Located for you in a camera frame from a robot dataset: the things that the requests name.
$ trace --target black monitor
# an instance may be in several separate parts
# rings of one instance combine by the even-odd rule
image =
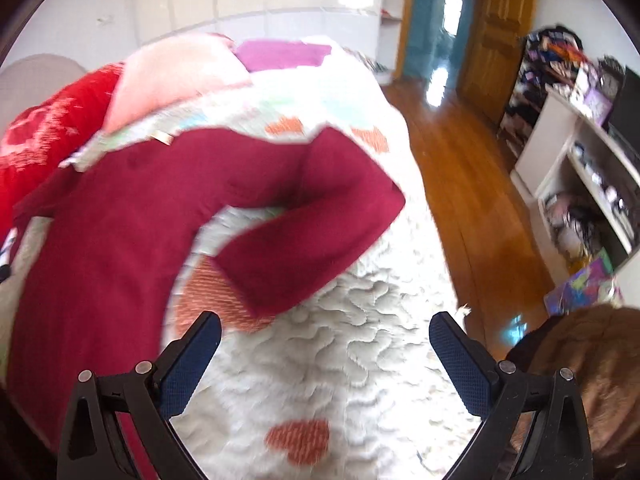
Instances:
[[[640,76],[629,67],[609,117],[609,131],[640,155]]]

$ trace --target white cabinet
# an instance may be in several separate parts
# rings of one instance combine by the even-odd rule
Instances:
[[[400,29],[404,0],[382,0],[380,13],[380,34],[378,36],[378,55],[376,60],[390,72],[396,68],[398,48],[400,45]]]
[[[640,173],[622,147],[567,99],[548,88],[548,98],[511,179],[529,206],[534,238],[556,284],[568,278],[564,258],[550,239],[543,204],[557,192],[578,192],[602,212],[601,238],[614,266],[625,303],[640,307],[640,253],[638,235],[630,236],[612,210],[602,188],[594,183],[583,162],[572,151],[579,143],[609,180],[627,189],[640,189]]]

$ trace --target red pillow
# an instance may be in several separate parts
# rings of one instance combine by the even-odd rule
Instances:
[[[100,129],[122,63],[103,66],[23,111],[0,140],[0,242],[12,208]]]

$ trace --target doorway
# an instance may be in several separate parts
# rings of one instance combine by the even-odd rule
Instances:
[[[414,0],[403,75],[428,82],[427,101],[437,106],[455,88],[474,18],[475,0]]]

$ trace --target orange heart pattern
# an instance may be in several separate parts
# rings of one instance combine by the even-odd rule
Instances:
[[[175,307],[176,336],[182,337],[203,310],[218,314],[223,330],[256,332],[273,321],[252,317],[208,256],[198,262]]]
[[[382,132],[374,127],[373,130],[360,130],[358,128],[352,128],[353,135],[362,140],[365,144],[372,147],[376,153],[387,153],[389,151],[388,142]]]
[[[315,465],[329,448],[329,422],[324,418],[290,420],[271,428],[264,443],[269,449],[287,451],[293,465]]]
[[[282,117],[276,123],[267,124],[264,130],[271,135],[305,134],[305,127],[297,117]]]

